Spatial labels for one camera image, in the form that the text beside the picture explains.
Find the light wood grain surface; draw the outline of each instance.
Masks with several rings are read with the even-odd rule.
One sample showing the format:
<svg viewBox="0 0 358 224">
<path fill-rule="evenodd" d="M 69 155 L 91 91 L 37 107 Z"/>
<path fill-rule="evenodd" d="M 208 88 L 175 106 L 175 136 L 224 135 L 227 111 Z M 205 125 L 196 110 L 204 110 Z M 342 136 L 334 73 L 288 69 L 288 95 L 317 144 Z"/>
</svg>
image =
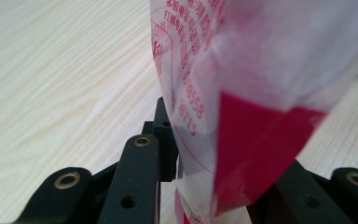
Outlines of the light wood grain surface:
<svg viewBox="0 0 358 224">
<path fill-rule="evenodd" d="M 0 223 L 55 171 L 118 161 L 161 95 L 151 52 L 148 1 L 0 1 Z M 358 81 L 299 159 L 323 176 L 358 167 Z M 243 208 L 219 219 L 250 223 Z"/>
</svg>

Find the translucent plastic bag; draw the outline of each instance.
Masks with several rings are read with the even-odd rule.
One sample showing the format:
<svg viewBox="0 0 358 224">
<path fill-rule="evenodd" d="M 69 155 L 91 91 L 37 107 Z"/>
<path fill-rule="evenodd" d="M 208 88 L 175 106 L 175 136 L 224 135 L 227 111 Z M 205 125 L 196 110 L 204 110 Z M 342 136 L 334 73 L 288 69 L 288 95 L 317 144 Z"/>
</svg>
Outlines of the translucent plastic bag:
<svg viewBox="0 0 358 224">
<path fill-rule="evenodd" d="M 155 0 L 151 25 L 179 223 L 254 202 L 358 72 L 357 0 Z"/>
</svg>

